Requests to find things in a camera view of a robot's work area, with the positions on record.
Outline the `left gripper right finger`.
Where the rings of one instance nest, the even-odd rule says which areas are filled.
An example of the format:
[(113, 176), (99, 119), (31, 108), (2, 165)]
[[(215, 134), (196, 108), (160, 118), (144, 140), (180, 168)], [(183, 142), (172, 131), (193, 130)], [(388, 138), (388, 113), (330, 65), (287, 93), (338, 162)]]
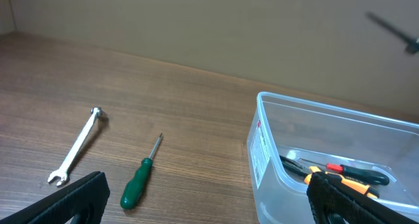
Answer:
[(323, 172), (312, 174), (306, 194), (317, 224), (418, 224)]

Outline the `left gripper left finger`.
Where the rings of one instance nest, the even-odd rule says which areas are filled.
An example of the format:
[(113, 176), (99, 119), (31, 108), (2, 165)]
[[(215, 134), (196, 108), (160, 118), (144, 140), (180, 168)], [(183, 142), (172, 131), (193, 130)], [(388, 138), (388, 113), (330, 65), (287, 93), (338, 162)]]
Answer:
[(105, 174), (92, 172), (1, 220), (4, 224), (100, 223), (110, 189)]

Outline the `red black screwdriver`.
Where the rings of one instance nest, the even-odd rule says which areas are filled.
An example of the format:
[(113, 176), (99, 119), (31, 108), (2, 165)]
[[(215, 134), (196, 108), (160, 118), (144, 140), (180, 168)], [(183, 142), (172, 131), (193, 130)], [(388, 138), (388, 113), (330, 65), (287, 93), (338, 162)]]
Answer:
[(327, 170), (337, 172), (338, 174), (342, 174), (343, 176), (349, 176), (355, 178), (357, 180), (363, 181), (370, 185), (388, 185), (390, 183), (390, 179), (387, 175), (377, 172), (374, 170), (366, 170), (361, 168), (356, 168), (353, 166), (347, 166), (343, 164), (320, 164), (318, 162), (314, 162), (311, 160), (306, 160), (300, 158), (300, 160), (311, 162), (320, 166), (324, 166)]

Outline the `green handled screwdriver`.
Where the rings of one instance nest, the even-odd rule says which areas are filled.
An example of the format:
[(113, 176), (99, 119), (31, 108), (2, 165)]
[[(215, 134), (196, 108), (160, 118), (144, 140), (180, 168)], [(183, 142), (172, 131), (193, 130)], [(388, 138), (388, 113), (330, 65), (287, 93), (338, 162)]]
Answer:
[(158, 150), (162, 139), (163, 133), (159, 135), (150, 155), (141, 161), (140, 167), (136, 170), (132, 179), (126, 184), (120, 199), (120, 206), (122, 209), (131, 210), (136, 207), (145, 190), (148, 178), (151, 175), (153, 157)]

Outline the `orange black pliers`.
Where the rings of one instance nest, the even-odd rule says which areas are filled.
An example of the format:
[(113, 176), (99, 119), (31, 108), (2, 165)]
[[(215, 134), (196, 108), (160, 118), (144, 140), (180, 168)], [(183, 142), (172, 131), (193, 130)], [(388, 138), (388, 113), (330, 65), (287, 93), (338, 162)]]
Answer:
[(370, 185), (363, 181), (357, 180), (349, 176), (343, 176), (342, 174), (338, 174), (337, 172), (330, 171), (327, 169), (322, 170), (318, 166), (305, 166), (295, 160), (289, 159), (281, 155), (280, 158), (283, 167), (289, 172), (302, 177), (304, 179), (305, 184), (307, 185), (310, 184), (310, 180), (312, 178), (313, 173), (323, 172), (324, 174), (327, 174), (328, 176), (337, 180), (341, 184), (361, 193), (362, 195), (365, 195), (370, 198), (380, 197), (379, 192), (373, 187), (373, 185)]

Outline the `red handled snips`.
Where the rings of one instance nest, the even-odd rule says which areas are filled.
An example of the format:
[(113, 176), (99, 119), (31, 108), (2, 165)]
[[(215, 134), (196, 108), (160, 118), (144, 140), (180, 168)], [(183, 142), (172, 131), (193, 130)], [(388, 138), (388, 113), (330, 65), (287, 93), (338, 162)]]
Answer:
[(405, 52), (410, 55), (415, 55), (418, 53), (418, 37), (414, 37), (409, 35), (407, 32), (403, 31), (402, 29), (394, 26), (393, 24), (389, 23), (387, 20), (379, 17), (377, 14), (372, 12), (367, 12), (366, 17), (373, 21), (378, 26), (384, 28), (388, 32), (395, 35), (397, 38), (402, 40), (406, 44)]

